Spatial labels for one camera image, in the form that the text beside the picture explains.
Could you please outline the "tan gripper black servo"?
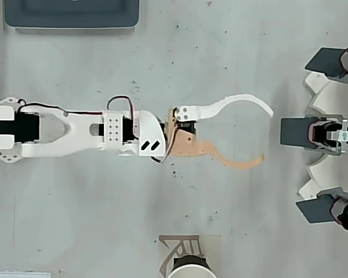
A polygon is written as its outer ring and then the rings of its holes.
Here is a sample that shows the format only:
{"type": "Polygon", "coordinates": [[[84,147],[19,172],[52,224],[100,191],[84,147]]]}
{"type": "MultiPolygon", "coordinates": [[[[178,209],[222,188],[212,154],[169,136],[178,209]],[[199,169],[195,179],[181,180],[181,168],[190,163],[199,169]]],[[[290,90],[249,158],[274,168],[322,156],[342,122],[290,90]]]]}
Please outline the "tan gripper black servo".
{"type": "Polygon", "coordinates": [[[198,120],[215,117],[226,106],[237,101],[248,101],[260,106],[272,118],[274,111],[261,99],[251,94],[227,96],[211,105],[181,105],[170,108],[165,122],[168,156],[196,157],[211,155],[223,165],[231,168],[253,168],[264,162],[264,154],[247,162],[235,162],[221,155],[209,141],[198,141],[195,125],[198,120]]]}

